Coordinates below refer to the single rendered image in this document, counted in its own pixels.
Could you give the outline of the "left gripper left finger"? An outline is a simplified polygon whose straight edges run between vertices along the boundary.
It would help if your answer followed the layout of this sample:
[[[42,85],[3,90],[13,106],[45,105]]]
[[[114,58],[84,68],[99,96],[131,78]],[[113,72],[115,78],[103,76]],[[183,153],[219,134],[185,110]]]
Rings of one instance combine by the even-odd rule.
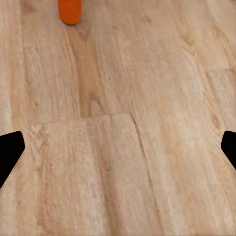
[[[0,136],[0,189],[24,150],[25,142],[21,131]]]

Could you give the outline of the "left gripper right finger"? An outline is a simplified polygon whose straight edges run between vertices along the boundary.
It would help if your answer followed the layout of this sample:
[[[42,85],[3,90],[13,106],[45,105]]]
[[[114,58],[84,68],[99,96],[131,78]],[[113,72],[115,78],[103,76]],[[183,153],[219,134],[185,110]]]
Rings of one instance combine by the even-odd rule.
[[[236,169],[236,132],[225,131],[221,148]]]

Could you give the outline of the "can of soda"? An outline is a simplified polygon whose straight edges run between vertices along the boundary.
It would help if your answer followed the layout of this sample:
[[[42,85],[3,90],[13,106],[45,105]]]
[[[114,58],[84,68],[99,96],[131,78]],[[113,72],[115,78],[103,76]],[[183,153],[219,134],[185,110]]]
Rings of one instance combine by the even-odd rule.
[[[78,24],[82,15],[82,0],[58,0],[59,17],[68,25]]]

